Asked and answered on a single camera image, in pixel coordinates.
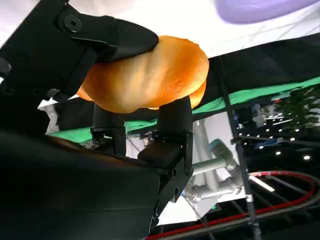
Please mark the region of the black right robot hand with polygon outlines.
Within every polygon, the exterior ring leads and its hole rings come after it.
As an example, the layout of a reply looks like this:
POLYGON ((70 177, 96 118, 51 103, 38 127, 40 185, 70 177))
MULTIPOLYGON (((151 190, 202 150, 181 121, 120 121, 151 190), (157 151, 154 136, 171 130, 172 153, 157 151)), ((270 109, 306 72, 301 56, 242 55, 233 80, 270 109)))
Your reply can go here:
POLYGON ((97 147, 46 135, 42 100, 74 95, 97 62, 158 43, 151 30, 41 0, 0 49, 0 237, 143 240, 193 174, 188 96, 159 109, 154 142, 125 155, 125 129, 94 112, 97 147))

